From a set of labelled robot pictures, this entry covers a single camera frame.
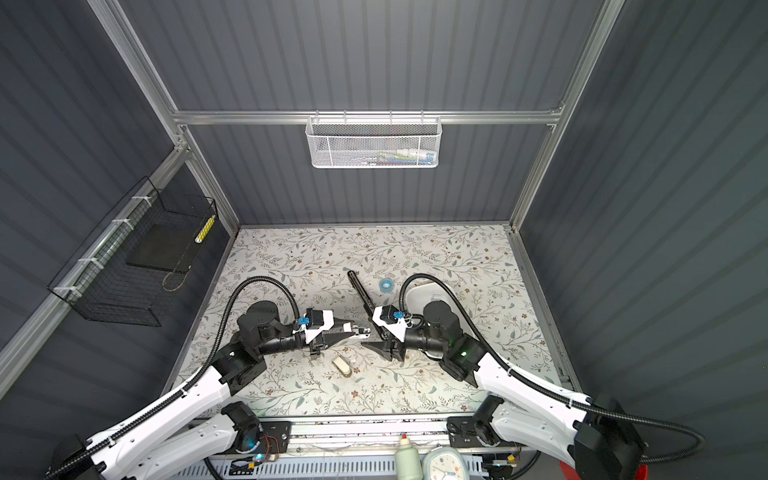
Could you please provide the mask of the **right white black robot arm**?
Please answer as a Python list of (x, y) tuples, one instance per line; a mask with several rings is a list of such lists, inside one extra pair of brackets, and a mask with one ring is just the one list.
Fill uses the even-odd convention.
[(410, 349), (421, 351), (451, 378), (486, 392), (473, 415), (474, 434), (484, 445), (521, 443), (581, 479), (633, 479), (643, 466), (690, 458), (706, 445), (693, 428), (630, 415), (609, 395), (592, 398), (507, 361), (433, 275), (411, 275), (397, 304), (384, 306), (374, 304), (355, 272), (347, 277), (382, 335), (366, 348), (398, 361)]

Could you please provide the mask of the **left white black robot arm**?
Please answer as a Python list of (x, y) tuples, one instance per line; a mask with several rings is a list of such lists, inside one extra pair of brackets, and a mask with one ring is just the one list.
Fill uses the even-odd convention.
[[(227, 321), (240, 293), (269, 284), (288, 299), (293, 321), (284, 324), (277, 307), (258, 302), (238, 319), (229, 342)], [(129, 418), (88, 439), (74, 435), (55, 449), (48, 479), (166, 478), (178, 470), (231, 448), (264, 456), (271, 443), (260, 420), (237, 393), (267, 369), (276, 353), (306, 350), (317, 355), (360, 333), (330, 310), (300, 312), (290, 290), (269, 276), (242, 281), (225, 306), (212, 350), (202, 366), (178, 387)]]

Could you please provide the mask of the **black stapler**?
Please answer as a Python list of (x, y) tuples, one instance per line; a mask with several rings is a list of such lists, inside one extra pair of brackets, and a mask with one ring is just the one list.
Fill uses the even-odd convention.
[(360, 297), (363, 303), (363, 308), (367, 314), (369, 321), (373, 322), (373, 313), (376, 308), (375, 303), (373, 302), (372, 298), (369, 296), (368, 292), (365, 290), (357, 273), (354, 270), (347, 270), (346, 275), (353, 289), (355, 290), (357, 295)]

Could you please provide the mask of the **pink staple box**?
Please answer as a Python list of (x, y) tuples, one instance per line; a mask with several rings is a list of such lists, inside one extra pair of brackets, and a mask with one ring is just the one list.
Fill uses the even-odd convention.
[(357, 335), (357, 336), (369, 336), (371, 329), (368, 327), (362, 327), (359, 325), (352, 325), (351, 331), (353, 332), (354, 335)]

